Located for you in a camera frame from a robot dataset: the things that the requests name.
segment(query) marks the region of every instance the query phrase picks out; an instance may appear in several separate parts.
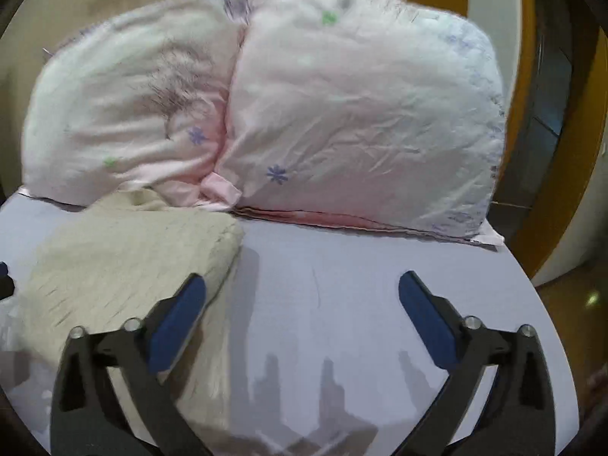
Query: tiled floor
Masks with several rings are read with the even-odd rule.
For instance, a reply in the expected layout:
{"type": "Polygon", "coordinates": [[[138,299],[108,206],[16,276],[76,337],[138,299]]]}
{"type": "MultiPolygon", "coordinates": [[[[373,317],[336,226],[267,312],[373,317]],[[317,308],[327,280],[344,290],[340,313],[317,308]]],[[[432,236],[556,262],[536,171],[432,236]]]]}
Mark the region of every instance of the tiled floor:
{"type": "Polygon", "coordinates": [[[608,295],[594,279],[582,266],[538,289],[570,361],[581,412],[590,400],[587,379],[608,361],[608,295]]]}

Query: black object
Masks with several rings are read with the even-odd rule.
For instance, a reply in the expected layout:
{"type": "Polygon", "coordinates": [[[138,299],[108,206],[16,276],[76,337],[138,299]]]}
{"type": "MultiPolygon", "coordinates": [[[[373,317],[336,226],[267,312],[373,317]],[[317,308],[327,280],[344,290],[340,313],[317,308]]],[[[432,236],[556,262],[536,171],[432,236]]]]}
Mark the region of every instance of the black object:
{"type": "MultiPolygon", "coordinates": [[[[117,331],[91,335],[82,327],[72,329],[52,401],[53,456],[212,456],[150,368],[151,363],[157,363],[150,358],[155,332],[164,327],[180,301],[191,301],[188,290],[196,288],[195,280],[201,282],[202,278],[189,276],[174,297],[159,301],[143,321],[132,318],[117,331]],[[107,367],[120,367],[139,415],[158,447],[133,436],[107,367]]],[[[183,343],[182,324],[172,320],[169,325],[171,331],[167,333],[165,328],[165,338],[175,336],[178,329],[183,343]]]]}
{"type": "Polygon", "coordinates": [[[594,406],[583,422],[578,434],[560,453],[560,456],[606,454],[608,448],[608,392],[594,406]]]}
{"type": "MultiPolygon", "coordinates": [[[[439,395],[393,456],[553,456],[553,394],[534,328],[496,331],[476,317],[463,318],[448,300],[433,296],[414,271],[401,277],[399,298],[410,315],[412,303],[427,301],[430,307],[415,311],[426,315],[425,324],[441,319],[453,335],[458,363],[449,365],[439,395]],[[485,408],[472,434],[450,444],[486,365],[498,365],[498,370],[485,408]]],[[[413,321],[421,322],[420,317],[413,321]]],[[[446,337],[416,328],[438,364],[445,355],[438,355],[437,344],[446,337]]]]}
{"type": "MultiPolygon", "coordinates": [[[[143,321],[129,319],[117,331],[89,335],[84,328],[74,328],[70,332],[52,402],[53,456],[212,456],[150,371],[151,339],[182,289],[157,303],[143,321]],[[121,368],[158,447],[133,435],[107,367],[121,368]]],[[[553,456],[553,395],[534,328],[495,331],[476,317],[463,318],[448,300],[432,295],[413,271],[402,276],[399,299],[435,363],[443,365],[449,377],[392,456],[553,456]],[[499,368],[481,417],[469,437],[450,444],[486,365],[499,368]]],[[[14,456],[45,455],[1,389],[0,394],[3,451],[14,456]]]]}
{"type": "Polygon", "coordinates": [[[8,267],[0,262],[0,300],[12,297],[14,294],[14,281],[8,275],[8,267]]]}

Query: beige blanket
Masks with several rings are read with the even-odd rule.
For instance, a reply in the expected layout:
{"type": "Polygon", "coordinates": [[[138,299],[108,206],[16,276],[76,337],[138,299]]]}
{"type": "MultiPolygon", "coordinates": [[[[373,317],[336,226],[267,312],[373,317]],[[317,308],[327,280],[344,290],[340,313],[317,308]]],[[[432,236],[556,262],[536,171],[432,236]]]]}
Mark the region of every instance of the beige blanket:
{"type": "MultiPolygon", "coordinates": [[[[144,317],[197,272],[212,303],[167,382],[194,430],[226,430],[226,310],[241,240],[242,230],[228,214],[170,208],[150,190],[109,195],[39,248],[30,281],[19,293],[22,339],[56,367],[71,328],[83,325],[96,333],[144,317]]],[[[120,374],[111,376],[136,435],[149,440],[120,374]]]]}

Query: pillowcase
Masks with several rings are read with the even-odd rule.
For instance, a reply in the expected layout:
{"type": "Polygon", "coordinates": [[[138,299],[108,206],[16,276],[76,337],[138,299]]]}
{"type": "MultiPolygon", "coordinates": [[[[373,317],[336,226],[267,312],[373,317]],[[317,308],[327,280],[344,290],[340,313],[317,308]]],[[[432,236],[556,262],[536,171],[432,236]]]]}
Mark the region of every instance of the pillowcase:
{"type": "Polygon", "coordinates": [[[246,13],[245,0],[164,0],[68,42],[32,93],[26,189],[90,205],[118,187],[150,186],[172,205],[222,205],[201,183],[218,179],[246,13]]]}
{"type": "Polygon", "coordinates": [[[404,0],[248,0],[226,149],[239,211],[324,226],[479,232],[504,149],[488,37],[404,0]]]}

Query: white pillowcase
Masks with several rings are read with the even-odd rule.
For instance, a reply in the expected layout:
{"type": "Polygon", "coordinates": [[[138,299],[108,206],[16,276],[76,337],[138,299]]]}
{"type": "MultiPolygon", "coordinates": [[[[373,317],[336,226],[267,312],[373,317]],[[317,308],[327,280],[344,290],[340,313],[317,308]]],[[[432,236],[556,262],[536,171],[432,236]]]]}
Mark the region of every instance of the white pillowcase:
{"type": "Polygon", "coordinates": [[[63,47],[32,93],[25,187],[75,205],[146,186],[172,205],[204,203],[246,11],[245,0],[164,0],[63,47]]]}
{"type": "Polygon", "coordinates": [[[216,172],[247,214],[480,232],[504,148],[488,37],[404,0],[248,0],[216,172]]]}

